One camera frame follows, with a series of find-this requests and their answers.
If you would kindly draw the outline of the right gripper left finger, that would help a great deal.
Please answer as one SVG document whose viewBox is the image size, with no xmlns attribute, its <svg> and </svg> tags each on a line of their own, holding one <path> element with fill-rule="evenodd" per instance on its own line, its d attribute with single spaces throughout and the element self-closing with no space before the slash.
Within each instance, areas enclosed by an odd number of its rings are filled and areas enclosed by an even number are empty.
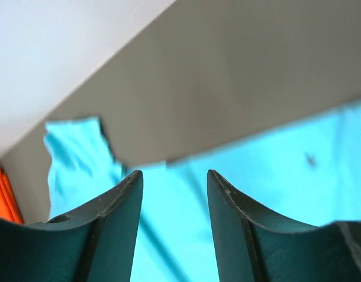
<svg viewBox="0 0 361 282">
<path fill-rule="evenodd" d="M 129 281 L 143 174 L 46 223 L 0 219 L 0 281 Z"/>
</svg>

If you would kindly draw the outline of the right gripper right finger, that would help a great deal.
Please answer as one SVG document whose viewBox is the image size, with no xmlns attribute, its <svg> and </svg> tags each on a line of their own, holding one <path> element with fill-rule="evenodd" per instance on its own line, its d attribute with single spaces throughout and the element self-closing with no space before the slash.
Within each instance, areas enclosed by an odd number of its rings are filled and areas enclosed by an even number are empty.
<svg viewBox="0 0 361 282">
<path fill-rule="evenodd" d="M 279 214 L 207 175 L 221 281 L 361 281 L 361 221 L 316 227 Z"/>
</svg>

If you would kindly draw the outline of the cyan t shirt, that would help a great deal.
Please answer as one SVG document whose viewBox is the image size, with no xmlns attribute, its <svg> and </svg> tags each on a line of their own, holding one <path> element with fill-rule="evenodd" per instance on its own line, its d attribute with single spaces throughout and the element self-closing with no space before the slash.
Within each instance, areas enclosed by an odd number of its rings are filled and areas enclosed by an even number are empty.
<svg viewBox="0 0 361 282">
<path fill-rule="evenodd" d="M 50 218 L 118 184 L 100 120 L 45 124 Z M 177 163 L 143 166 L 132 281 L 217 281 L 207 172 L 276 212 L 314 226 L 361 220 L 361 100 Z"/>
</svg>

